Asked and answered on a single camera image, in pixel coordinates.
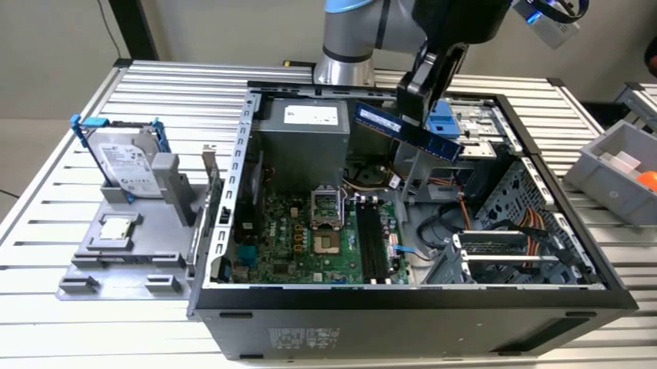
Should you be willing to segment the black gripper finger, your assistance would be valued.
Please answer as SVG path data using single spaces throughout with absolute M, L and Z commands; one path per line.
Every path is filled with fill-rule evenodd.
M 396 85 L 396 107 L 406 123 L 414 126 L 423 124 L 459 70 L 467 50 L 468 45 L 464 43 L 434 52 L 427 42 L 420 45 L 411 70 Z

